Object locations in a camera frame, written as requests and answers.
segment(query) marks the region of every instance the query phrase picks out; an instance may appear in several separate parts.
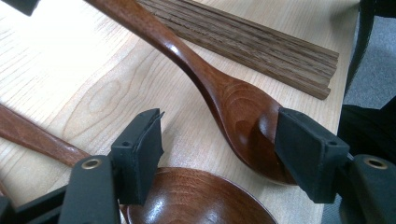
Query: wooden spoon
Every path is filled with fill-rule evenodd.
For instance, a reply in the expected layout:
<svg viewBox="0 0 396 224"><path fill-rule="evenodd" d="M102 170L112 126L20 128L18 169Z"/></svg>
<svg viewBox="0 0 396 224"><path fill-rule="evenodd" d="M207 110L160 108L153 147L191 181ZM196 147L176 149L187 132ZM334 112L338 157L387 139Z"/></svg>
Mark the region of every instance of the wooden spoon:
<svg viewBox="0 0 396 224"><path fill-rule="evenodd" d="M0 120L5 124L0 126L1 137L64 164L73 166L90 156L3 105L0 105ZM168 220L276 223L265 207L233 183L208 172L185 168L159 168L145 206L121 205L120 210L128 223L147 223L150 218L157 220L156 223L168 223Z"/></svg>
<svg viewBox="0 0 396 224"><path fill-rule="evenodd" d="M282 184L295 184L275 154L281 105L259 88L214 68L134 0L86 0L176 63L204 96L233 152L247 166Z"/></svg>
<svg viewBox="0 0 396 224"><path fill-rule="evenodd" d="M132 223L276 223L259 202L208 172L159 168L144 206L127 208Z"/></svg>

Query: gray carpet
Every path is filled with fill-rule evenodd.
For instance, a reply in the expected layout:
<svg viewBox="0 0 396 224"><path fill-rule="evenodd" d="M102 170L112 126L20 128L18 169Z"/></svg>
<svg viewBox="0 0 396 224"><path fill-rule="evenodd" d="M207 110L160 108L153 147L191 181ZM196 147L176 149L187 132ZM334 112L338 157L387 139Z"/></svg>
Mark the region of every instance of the gray carpet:
<svg viewBox="0 0 396 224"><path fill-rule="evenodd" d="M344 105L381 108L396 95L396 19L375 17L369 46L357 75L344 99ZM322 224L341 223L340 198L326 204Z"/></svg>

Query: spoon bowl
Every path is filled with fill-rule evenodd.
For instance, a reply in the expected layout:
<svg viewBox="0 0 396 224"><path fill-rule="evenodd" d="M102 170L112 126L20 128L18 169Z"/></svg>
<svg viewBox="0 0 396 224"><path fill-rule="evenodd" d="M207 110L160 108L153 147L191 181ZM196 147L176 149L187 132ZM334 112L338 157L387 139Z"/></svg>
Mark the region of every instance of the spoon bowl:
<svg viewBox="0 0 396 224"><path fill-rule="evenodd" d="M132 223L276 223L258 201L208 172L157 170L144 204L125 210Z"/></svg>

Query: clamp jaw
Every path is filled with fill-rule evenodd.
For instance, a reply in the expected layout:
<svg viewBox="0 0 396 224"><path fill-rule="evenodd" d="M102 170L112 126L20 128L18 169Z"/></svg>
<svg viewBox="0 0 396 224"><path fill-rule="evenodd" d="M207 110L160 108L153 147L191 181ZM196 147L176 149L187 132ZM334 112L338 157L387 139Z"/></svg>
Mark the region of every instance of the clamp jaw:
<svg viewBox="0 0 396 224"><path fill-rule="evenodd" d="M396 223L396 166L349 145L307 115L279 111L276 154L314 203L342 198L345 223Z"/></svg>
<svg viewBox="0 0 396 224"><path fill-rule="evenodd" d="M0 223L120 223L121 204L143 204L163 154L159 109L139 114L108 156L73 167L69 184L13 208L0 197Z"/></svg>

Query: wooden table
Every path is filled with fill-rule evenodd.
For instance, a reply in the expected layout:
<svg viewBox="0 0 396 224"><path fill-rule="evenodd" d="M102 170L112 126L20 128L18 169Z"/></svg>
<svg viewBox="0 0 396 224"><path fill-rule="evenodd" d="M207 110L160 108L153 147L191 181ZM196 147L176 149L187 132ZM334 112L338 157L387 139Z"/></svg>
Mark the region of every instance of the wooden table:
<svg viewBox="0 0 396 224"><path fill-rule="evenodd" d="M325 101L189 44L204 59L250 82L283 106L336 132L358 0L201 0L340 53ZM0 2L0 103L91 154L107 154L139 113L159 107L160 166L224 176L260 200L279 223L319 223L322 204L298 187L271 183L231 151L204 99L159 51L83 1L42 0L31 18ZM16 204L67 183L70 168L0 139L0 178Z"/></svg>

